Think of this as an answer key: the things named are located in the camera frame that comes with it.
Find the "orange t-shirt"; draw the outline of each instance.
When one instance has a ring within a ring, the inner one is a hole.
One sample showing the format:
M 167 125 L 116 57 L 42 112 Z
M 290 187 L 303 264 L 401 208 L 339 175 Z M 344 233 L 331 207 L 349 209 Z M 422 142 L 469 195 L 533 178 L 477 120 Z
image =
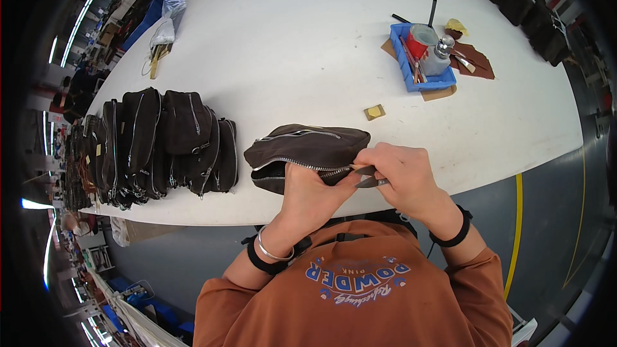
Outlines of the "orange t-shirt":
M 314 247 L 341 232 L 371 237 Z M 510 346 L 501 262 L 489 248 L 442 271 L 398 224 L 354 220 L 311 239 L 260 291 L 206 281 L 193 346 Z

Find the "woman's left hand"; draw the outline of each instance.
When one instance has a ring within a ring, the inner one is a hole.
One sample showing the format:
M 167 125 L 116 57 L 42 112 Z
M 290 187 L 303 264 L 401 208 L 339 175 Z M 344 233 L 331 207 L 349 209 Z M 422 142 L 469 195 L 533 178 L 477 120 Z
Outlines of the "woman's left hand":
M 284 228 L 297 241 L 316 231 L 357 190 L 360 175 L 351 172 L 335 186 L 323 183 L 316 171 L 287 163 L 285 196 L 272 224 Z

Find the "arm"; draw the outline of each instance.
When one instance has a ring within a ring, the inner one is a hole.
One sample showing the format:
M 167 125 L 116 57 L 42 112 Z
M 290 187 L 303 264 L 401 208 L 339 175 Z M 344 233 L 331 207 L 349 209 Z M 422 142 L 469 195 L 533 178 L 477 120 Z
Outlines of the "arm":
M 378 143 L 374 149 L 362 150 L 354 162 L 374 165 L 376 177 L 390 181 L 378 187 L 386 201 L 421 221 L 437 238 L 450 240 L 459 233 L 463 215 L 435 183 L 425 149 Z M 509 345 L 512 316 L 503 297 L 499 257 L 486 247 L 473 225 L 462 242 L 442 251 L 452 291 L 470 322 L 476 345 Z
M 262 243 L 269 253 L 286 257 L 304 236 L 319 229 L 346 199 L 356 191 L 360 176 L 352 173 L 330 187 L 317 172 L 288 163 L 285 167 L 285 193 L 281 212 L 262 231 Z M 255 241 L 255 252 L 268 263 Z M 273 276 L 255 267 L 246 250 L 223 273 L 221 279 L 205 282 L 197 299 L 193 346 L 220 346 L 251 298 Z

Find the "forearm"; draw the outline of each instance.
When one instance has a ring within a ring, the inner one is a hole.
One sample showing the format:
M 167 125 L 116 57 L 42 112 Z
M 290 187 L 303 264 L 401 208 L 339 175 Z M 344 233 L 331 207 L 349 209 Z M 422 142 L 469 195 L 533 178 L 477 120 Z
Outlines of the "forearm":
M 287 257 L 291 248 L 304 237 L 304 235 L 300 236 L 300 234 L 296 234 L 297 230 L 287 228 L 286 226 L 285 222 L 280 220 L 279 216 L 277 216 L 272 220 L 270 225 L 262 231 L 262 243 L 264 248 L 274 256 L 282 258 Z M 271 259 L 265 255 L 259 248 L 257 239 L 255 239 L 252 246 L 255 247 L 255 253 L 261 260 L 268 264 L 277 262 L 277 260 Z M 247 250 L 242 250 L 233 263 L 227 267 L 225 273 L 223 273 L 223 279 L 245 289 L 254 290 L 264 288 L 273 277 L 274 276 L 261 271 L 253 265 L 249 259 Z
M 463 226 L 463 214 L 449 196 L 444 196 L 436 209 L 436 217 L 427 220 L 425 225 L 437 238 L 451 240 Z M 469 225 L 469 232 L 462 242 L 450 248 L 441 248 L 441 251 L 449 266 L 458 266 L 473 260 L 485 248 L 486 243 L 478 230 Z

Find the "plastic bag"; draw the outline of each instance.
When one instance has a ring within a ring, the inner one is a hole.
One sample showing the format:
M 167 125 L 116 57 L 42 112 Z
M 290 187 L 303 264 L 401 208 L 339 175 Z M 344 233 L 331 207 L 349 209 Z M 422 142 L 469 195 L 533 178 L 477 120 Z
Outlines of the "plastic bag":
M 186 0 L 163 1 L 163 23 L 161 23 L 150 41 L 150 49 L 156 45 L 168 45 L 176 40 L 176 32 L 186 10 Z
M 122 247 L 129 246 L 131 242 L 128 240 L 127 223 L 122 218 L 110 216 L 109 219 L 112 224 L 113 241 Z

